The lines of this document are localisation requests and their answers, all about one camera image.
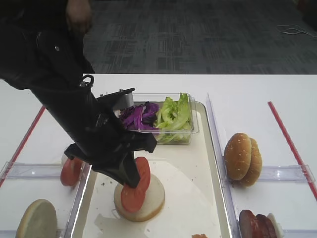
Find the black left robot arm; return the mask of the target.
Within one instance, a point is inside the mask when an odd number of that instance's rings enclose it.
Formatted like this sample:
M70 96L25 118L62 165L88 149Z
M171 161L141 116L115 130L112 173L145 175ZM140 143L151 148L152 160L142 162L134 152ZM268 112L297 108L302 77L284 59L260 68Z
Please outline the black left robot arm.
M93 69L83 54L92 24L88 0L3 0L0 77L30 90L71 137L66 156L131 188L147 185L134 152L153 152L150 133L127 130L113 112L116 92L92 94Z

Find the person hand in background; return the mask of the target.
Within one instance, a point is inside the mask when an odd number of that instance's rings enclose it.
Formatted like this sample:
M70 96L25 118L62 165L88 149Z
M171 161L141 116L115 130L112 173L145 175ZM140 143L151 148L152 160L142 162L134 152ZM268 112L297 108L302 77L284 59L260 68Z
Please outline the person hand in background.
M68 29L86 34L92 25L92 9L89 0L68 0L66 5Z

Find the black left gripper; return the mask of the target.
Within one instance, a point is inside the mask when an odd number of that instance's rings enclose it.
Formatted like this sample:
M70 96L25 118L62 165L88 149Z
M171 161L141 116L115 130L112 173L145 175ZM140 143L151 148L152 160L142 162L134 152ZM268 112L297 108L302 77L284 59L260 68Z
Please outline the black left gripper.
M110 143L93 143L96 148L92 155L84 153L77 143L71 144L65 150L69 159L79 158L92 166L94 172L104 174L121 185L127 184L135 188L140 175L136 166L134 152L146 151L152 153L157 145L157 140L152 133L126 131L119 139Z

